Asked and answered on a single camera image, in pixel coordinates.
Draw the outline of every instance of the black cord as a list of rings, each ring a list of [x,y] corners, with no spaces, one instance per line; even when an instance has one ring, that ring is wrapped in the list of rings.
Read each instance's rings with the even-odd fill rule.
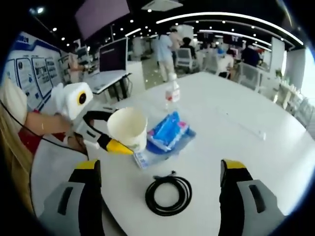
[[[181,213],[183,210],[187,208],[191,201],[192,197],[192,188],[190,183],[184,179],[183,177],[176,177],[174,176],[176,172],[172,171],[172,174],[165,176],[165,177],[157,177],[155,176],[154,179],[155,181],[150,184],[148,187],[146,194],[145,194],[145,199],[148,208],[155,214],[160,215],[160,216],[172,216]],[[160,206],[157,204],[157,202],[154,199],[154,194],[156,189],[164,184],[164,183],[169,183],[174,185],[179,193],[179,198],[177,203],[175,203],[172,206]]]
[[[78,150],[75,150],[75,149],[72,149],[72,148],[70,148],[70,147],[66,147],[66,146],[60,145],[60,144],[56,144],[55,142],[52,142],[52,141],[50,141],[50,140],[48,140],[48,139],[45,139],[44,137],[42,137],[42,136],[40,136],[40,135],[35,134],[35,133],[34,133],[33,131],[31,131],[29,128],[27,128],[26,126],[24,126],[23,124],[21,124],[21,123],[11,114],[11,112],[7,109],[7,107],[2,103],[1,100],[0,100],[0,103],[1,103],[1,105],[3,106],[3,108],[6,110],[6,112],[9,114],[9,116],[11,116],[12,119],[15,120],[15,122],[17,122],[20,126],[22,126],[22,127],[23,127],[24,129],[26,129],[27,131],[31,132],[33,135],[35,135],[35,136],[37,136],[37,137],[40,137],[42,140],[45,140],[45,141],[47,141],[47,142],[49,142],[49,143],[51,143],[51,144],[54,144],[54,145],[56,145],[56,146],[59,146],[59,147],[61,147],[61,148],[65,148],[65,149],[69,149],[69,150],[72,150],[72,151],[77,151],[77,152],[79,152]]]

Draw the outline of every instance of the poster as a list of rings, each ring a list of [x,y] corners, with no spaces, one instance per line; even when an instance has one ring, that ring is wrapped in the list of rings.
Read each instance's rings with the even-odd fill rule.
[[[13,81],[14,84],[16,84],[17,86],[19,86],[18,84],[18,80],[16,79],[16,73],[15,73],[15,60],[8,60],[5,64],[4,67],[4,72],[3,72],[3,78],[7,76],[9,79],[11,79]]]
[[[37,109],[42,102],[42,97],[39,94],[35,84],[32,64],[29,58],[16,59],[16,68],[18,81],[23,92],[28,97],[28,106],[31,110]]]
[[[53,84],[53,87],[55,87],[61,82],[61,78],[59,78],[57,74],[57,71],[56,71],[57,69],[56,69],[53,58],[47,58],[46,65],[47,65],[48,74],[49,74],[51,83]]]
[[[45,98],[53,88],[50,82],[46,60],[44,58],[32,58],[32,62],[39,91],[42,97]]]

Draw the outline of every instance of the person standing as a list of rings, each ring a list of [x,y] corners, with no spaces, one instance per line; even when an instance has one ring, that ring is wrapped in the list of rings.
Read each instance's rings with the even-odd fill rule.
[[[156,57],[164,82],[168,81],[168,74],[174,73],[172,58],[172,41],[165,31],[160,31],[156,39]]]
[[[257,67],[260,56],[252,45],[247,44],[246,48],[242,51],[242,61],[248,65]]]
[[[172,57],[173,57],[173,62],[174,65],[176,63],[176,51],[180,48],[180,46],[183,44],[183,39],[180,37],[180,35],[177,32],[177,29],[172,28],[171,29],[171,34],[169,37],[172,40]]]
[[[72,52],[68,54],[68,72],[71,83],[80,82],[80,72],[84,72],[86,69],[88,69],[87,67],[79,65],[78,63],[78,55],[75,54],[75,51],[78,47],[79,45],[77,43],[73,43],[71,50]]]

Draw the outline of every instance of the office chair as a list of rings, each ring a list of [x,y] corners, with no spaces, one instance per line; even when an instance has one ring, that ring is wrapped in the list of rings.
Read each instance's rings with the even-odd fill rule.
[[[262,74],[259,73],[256,67],[240,63],[238,67],[238,83],[254,90],[255,92],[260,92],[260,83]]]
[[[206,65],[205,71],[209,71],[213,74],[218,74],[218,55],[216,53],[207,53],[206,54]]]
[[[176,51],[176,66],[188,67],[189,71],[193,71],[198,67],[191,56],[189,48],[180,48]]]

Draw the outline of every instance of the woman's arm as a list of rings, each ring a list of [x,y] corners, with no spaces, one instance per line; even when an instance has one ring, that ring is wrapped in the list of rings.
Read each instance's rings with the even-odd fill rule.
[[[71,123],[61,115],[49,116],[29,112],[26,117],[25,127],[37,135],[65,133],[71,128]]]

